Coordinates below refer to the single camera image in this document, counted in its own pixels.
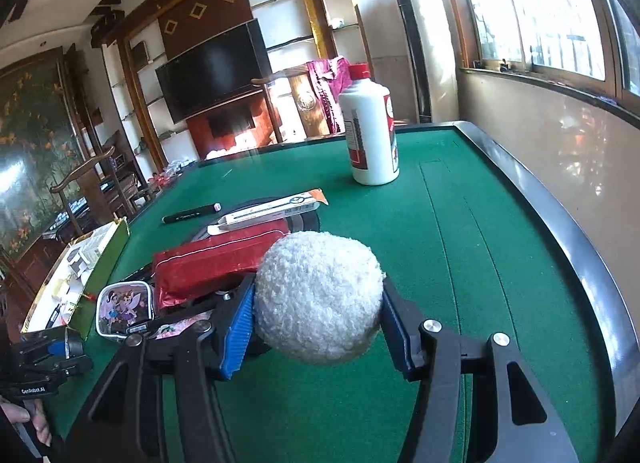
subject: metal screw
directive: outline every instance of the metal screw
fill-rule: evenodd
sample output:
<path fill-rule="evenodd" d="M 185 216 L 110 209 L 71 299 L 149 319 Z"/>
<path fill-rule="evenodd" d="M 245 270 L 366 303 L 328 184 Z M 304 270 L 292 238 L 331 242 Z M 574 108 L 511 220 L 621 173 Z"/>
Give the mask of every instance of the metal screw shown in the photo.
<path fill-rule="evenodd" d="M 211 329 L 211 322 L 208 320 L 198 320 L 191 327 L 196 333 L 206 333 Z"/>
<path fill-rule="evenodd" d="M 142 344 L 142 335 L 138 335 L 137 333 L 133 333 L 129 335 L 124 343 L 130 348 L 134 348 Z"/>
<path fill-rule="evenodd" d="M 509 337 L 505 333 L 496 333 L 494 334 L 494 342 L 499 346 L 508 346 L 509 345 Z"/>
<path fill-rule="evenodd" d="M 442 329 L 442 324 L 440 324 L 440 322 L 438 322 L 437 320 L 430 318 L 422 323 L 422 327 L 427 331 L 431 331 L 431 333 L 437 333 Z"/>

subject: floral painting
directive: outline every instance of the floral painting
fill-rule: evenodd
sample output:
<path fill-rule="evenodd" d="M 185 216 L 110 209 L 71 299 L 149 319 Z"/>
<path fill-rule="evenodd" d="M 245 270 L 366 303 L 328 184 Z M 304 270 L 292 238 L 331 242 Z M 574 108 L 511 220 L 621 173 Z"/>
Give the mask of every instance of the floral painting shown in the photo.
<path fill-rule="evenodd" d="M 56 58 L 0 77 L 0 241 L 18 257 L 62 210 L 49 187 L 82 162 Z M 69 186 L 69 201 L 79 197 Z"/>

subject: white bottle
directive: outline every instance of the white bottle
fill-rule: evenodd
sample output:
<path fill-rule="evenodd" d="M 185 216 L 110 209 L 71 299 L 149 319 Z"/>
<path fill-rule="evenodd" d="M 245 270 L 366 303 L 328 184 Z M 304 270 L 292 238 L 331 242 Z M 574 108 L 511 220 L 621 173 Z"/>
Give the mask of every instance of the white bottle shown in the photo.
<path fill-rule="evenodd" d="M 389 90 L 371 81 L 367 64 L 349 66 L 353 84 L 338 97 L 344 118 L 351 173 L 362 185 L 398 177 L 398 144 Z"/>

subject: blue gripper pad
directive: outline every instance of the blue gripper pad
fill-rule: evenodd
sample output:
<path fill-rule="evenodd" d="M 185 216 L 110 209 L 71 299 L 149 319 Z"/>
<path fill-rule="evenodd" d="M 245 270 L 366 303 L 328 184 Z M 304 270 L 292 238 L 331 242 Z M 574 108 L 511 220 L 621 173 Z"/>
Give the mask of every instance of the blue gripper pad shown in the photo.
<path fill-rule="evenodd" d="M 47 353 L 53 356 L 66 357 L 66 346 L 64 340 L 52 342 L 47 348 Z"/>
<path fill-rule="evenodd" d="M 255 284 L 247 289 L 226 332 L 225 357 L 220 364 L 220 376 L 225 380 L 230 380 L 233 373 L 240 369 L 254 332 L 254 290 Z"/>
<path fill-rule="evenodd" d="M 411 360 L 409 335 L 402 326 L 398 313 L 394 309 L 386 289 L 382 292 L 380 325 L 382 326 L 386 347 L 389 349 L 394 367 L 409 380 L 412 371 L 415 369 L 414 363 Z"/>

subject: window sill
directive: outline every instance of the window sill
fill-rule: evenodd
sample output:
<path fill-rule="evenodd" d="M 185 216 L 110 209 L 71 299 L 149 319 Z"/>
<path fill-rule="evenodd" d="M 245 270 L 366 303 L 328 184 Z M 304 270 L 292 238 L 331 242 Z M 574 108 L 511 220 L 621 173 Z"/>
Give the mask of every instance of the window sill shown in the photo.
<path fill-rule="evenodd" d="M 591 106 L 606 110 L 607 112 L 610 112 L 611 114 L 614 114 L 617 117 L 621 118 L 626 123 L 629 123 L 635 128 L 640 129 L 640 116 L 619 106 L 615 100 L 607 98 L 604 95 L 591 94 L 586 91 L 578 90 L 566 84 L 548 80 L 548 78 L 541 78 L 539 74 L 529 72 L 502 73 L 489 69 L 471 68 L 460 68 L 460 71 L 469 75 L 497 75 L 499 77 L 508 78 L 509 80 L 514 80 L 516 82 L 523 82 L 525 84 L 531 84 L 540 88 L 549 89 L 551 91 L 555 91 L 556 93 L 565 94 L 566 96 L 571 96 L 572 98 L 576 98 L 581 102 L 590 104 Z"/>

